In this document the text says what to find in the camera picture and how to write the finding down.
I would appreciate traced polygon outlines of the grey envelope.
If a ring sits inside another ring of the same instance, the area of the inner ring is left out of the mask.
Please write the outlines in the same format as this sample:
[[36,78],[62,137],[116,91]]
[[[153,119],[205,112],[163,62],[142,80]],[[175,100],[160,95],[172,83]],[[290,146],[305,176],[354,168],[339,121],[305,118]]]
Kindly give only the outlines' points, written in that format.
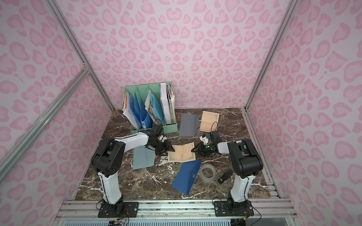
[[199,127],[199,118],[197,115],[182,114],[179,135],[194,137]]

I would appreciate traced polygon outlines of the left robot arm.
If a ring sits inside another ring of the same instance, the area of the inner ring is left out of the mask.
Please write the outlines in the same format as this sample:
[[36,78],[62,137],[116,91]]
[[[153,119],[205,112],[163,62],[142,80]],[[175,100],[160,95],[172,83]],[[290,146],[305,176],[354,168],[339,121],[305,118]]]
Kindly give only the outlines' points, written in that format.
[[175,151],[171,142],[163,136],[163,127],[157,124],[136,134],[101,140],[91,164],[100,178],[105,204],[114,206],[122,202],[118,171],[124,153],[137,147],[148,147],[158,156],[165,156],[167,152]]

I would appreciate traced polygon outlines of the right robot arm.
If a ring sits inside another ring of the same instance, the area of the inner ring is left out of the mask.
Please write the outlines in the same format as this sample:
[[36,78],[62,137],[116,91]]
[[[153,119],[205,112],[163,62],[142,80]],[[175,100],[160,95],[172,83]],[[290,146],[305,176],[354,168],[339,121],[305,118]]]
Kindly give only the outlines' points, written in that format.
[[199,139],[200,143],[191,150],[193,153],[204,157],[214,153],[229,155],[236,176],[228,200],[232,206],[245,204],[253,180],[264,168],[252,140],[222,141],[218,131],[202,135]]

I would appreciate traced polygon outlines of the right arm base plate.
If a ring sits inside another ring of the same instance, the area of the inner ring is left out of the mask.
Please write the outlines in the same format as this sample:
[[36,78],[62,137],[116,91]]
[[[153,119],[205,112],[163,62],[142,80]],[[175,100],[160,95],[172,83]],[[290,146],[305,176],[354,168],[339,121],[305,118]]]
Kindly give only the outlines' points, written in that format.
[[251,201],[234,202],[232,199],[226,201],[212,201],[217,217],[250,217],[254,216],[253,206]]

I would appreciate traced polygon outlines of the light teal envelope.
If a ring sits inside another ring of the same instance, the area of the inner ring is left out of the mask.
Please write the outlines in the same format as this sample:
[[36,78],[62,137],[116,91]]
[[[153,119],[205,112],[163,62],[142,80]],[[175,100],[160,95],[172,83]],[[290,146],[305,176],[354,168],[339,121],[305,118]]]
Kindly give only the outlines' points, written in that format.
[[156,158],[155,150],[144,146],[133,150],[133,170],[152,167]]

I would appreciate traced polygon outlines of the cream letter paper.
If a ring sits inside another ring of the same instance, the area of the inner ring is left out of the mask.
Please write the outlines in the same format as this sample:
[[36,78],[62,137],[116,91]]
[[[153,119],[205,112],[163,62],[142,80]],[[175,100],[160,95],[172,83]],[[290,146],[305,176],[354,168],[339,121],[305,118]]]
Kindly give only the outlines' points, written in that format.
[[194,148],[194,143],[188,143],[185,145],[172,145],[174,152],[168,152],[169,163],[185,163],[195,161],[196,156],[191,150]]
[[202,132],[215,131],[217,130],[218,121],[219,113],[203,111],[199,130]]

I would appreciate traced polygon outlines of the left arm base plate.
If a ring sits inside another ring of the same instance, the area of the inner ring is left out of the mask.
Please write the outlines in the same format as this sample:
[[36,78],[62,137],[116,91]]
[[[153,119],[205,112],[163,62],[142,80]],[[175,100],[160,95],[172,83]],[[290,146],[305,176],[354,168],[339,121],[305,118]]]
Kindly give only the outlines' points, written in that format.
[[98,213],[98,218],[135,218],[137,217],[138,209],[138,202],[119,201],[116,204],[109,204],[103,200]]

